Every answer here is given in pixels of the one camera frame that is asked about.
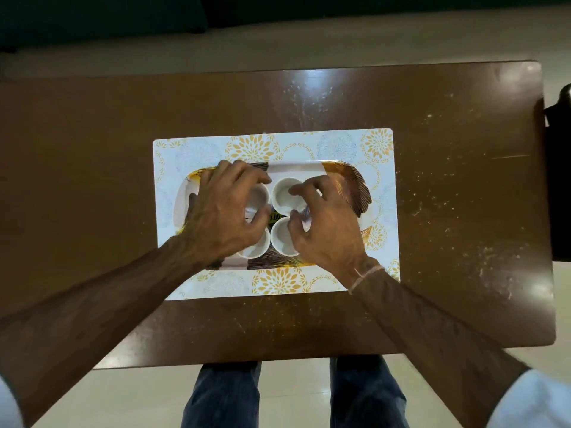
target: floral placemat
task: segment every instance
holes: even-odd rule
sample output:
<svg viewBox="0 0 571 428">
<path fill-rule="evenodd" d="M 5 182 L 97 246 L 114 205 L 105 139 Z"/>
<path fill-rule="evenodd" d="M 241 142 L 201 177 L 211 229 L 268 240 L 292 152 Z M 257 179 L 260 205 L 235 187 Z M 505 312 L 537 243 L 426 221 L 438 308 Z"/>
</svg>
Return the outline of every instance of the floral placemat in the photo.
<svg viewBox="0 0 571 428">
<path fill-rule="evenodd" d="M 400 280 L 395 160 L 391 129 L 328 130 L 155 140 L 158 245 L 175 235 L 174 201 L 193 171 L 222 159 L 246 162 L 339 160 L 361 173 L 371 192 L 375 220 L 366 243 L 370 256 Z M 208 271 L 193 276 L 167 300 L 345 290 L 318 266 Z"/>
</svg>

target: tabletop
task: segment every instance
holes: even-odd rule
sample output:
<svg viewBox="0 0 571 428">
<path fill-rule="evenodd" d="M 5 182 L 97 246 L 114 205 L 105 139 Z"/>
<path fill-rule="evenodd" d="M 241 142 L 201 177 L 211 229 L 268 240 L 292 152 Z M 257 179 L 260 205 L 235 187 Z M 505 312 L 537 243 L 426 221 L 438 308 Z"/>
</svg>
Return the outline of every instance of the tabletop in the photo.
<svg viewBox="0 0 571 428">
<path fill-rule="evenodd" d="M 391 128 L 401 280 L 504 347 L 553 344 L 541 66 L 0 81 L 0 315 L 156 247 L 159 138 Z M 98 367 L 392 353 L 347 292 L 163 303 Z"/>
</svg>

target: jeans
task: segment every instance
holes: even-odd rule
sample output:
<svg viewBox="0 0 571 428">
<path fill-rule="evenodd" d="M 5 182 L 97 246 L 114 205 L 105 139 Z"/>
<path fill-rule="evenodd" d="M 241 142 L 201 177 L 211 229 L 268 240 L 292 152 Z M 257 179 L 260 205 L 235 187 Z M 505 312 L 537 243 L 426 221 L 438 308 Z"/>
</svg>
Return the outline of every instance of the jeans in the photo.
<svg viewBox="0 0 571 428">
<path fill-rule="evenodd" d="M 207 364 L 181 428 L 257 428 L 261 362 Z M 331 428 L 408 428 L 407 400 L 382 356 L 332 357 Z"/>
</svg>

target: floor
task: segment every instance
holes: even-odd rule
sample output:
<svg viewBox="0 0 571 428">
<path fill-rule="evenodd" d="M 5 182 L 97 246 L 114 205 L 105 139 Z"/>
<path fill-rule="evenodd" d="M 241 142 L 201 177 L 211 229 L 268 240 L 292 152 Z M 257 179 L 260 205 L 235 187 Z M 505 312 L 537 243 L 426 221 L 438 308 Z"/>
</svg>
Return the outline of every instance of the floor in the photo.
<svg viewBox="0 0 571 428">
<path fill-rule="evenodd" d="M 381 64 L 537 59 L 545 103 L 571 82 L 571 6 L 507 11 L 327 19 L 28 49 L 0 55 L 0 78 L 246 71 Z M 571 382 L 571 264 L 554 263 L 558 338 L 513 353 Z M 400 355 L 387 357 L 408 398 L 412 428 L 459 424 Z M 177 427 L 199 366 L 94 371 L 65 395 L 38 428 Z M 325 359 L 265 362 L 260 427 L 325 427 Z"/>
</svg>

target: cup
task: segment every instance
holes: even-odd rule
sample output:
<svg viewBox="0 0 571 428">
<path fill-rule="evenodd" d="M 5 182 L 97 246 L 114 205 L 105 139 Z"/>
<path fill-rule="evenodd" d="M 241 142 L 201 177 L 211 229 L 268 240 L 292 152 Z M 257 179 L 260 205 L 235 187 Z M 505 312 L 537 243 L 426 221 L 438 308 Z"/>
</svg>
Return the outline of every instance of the cup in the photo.
<svg viewBox="0 0 571 428">
<path fill-rule="evenodd" d="M 266 185 L 258 183 L 252 188 L 246 201 L 246 220 L 251 221 L 256 212 L 268 203 L 268 188 Z"/>
<path fill-rule="evenodd" d="M 300 184 L 301 181 L 293 177 L 285 177 L 279 180 L 272 190 L 272 205 L 278 213 L 284 216 L 289 216 L 292 210 L 302 212 L 307 204 L 302 197 L 292 195 L 288 192 L 291 186 Z"/>
<path fill-rule="evenodd" d="M 281 218 L 272 227 L 272 232 L 270 234 L 270 240 L 272 241 L 272 246 L 280 254 L 286 257 L 295 257 L 299 255 L 294 248 L 294 242 L 291 240 L 291 235 L 289 234 L 289 229 L 287 224 L 289 222 L 289 216 Z"/>
<path fill-rule="evenodd" d="M 257 259 L 261 257 L 269 248 L 269 230 L 266 228 L 264 235 L 258 242 L 252 246 L 248 246 L 246 249 L 239 251 L 238 255 L 243 259 Z"/>
</svg>

